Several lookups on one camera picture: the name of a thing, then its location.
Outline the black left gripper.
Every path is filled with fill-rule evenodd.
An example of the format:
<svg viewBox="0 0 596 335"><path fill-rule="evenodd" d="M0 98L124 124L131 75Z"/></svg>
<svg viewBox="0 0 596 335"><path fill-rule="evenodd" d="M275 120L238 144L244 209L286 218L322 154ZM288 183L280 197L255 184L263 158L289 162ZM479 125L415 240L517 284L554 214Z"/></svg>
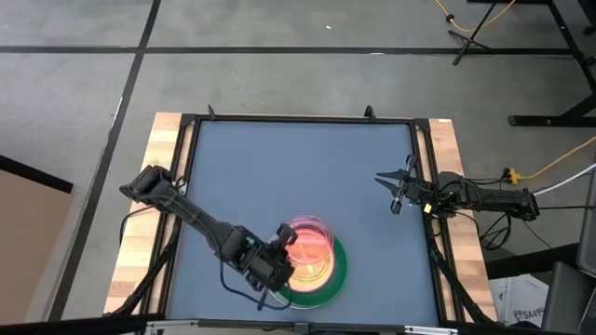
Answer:
<svg viewBox="0 0 596 335"><path fill-rule="evenodd" d="M265 307L272 310L287 309L291 302L282 307L272 306L265 302L268 291L279 291L284 288L294 273L287 246L297 240L297 233L286 223L281 223L277 230L277 238L271 242L264 242L245 227L238 226L244 234L238 270L245 275L245 279L257 292L262 292L257 301L257 310Z"/></svg>

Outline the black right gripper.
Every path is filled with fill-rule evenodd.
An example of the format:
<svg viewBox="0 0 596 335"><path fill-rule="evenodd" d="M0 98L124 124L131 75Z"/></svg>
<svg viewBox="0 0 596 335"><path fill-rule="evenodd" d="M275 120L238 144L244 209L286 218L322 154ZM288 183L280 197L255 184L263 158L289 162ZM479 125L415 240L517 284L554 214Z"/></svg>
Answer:
<svg viewBox="0 0 596 335"><path fill-rule="evenodd" d="M375 181L386 187L394 197L390 207L394 214L400 213L403 198L409 199L411 204L420 205L428 215L437 206L437 192L433 189L432 184L412 175L416 163L417 156L409 154L406 158L406 168L376 174ZM396 185L388 180L398 181L399 183Z"/></svg>

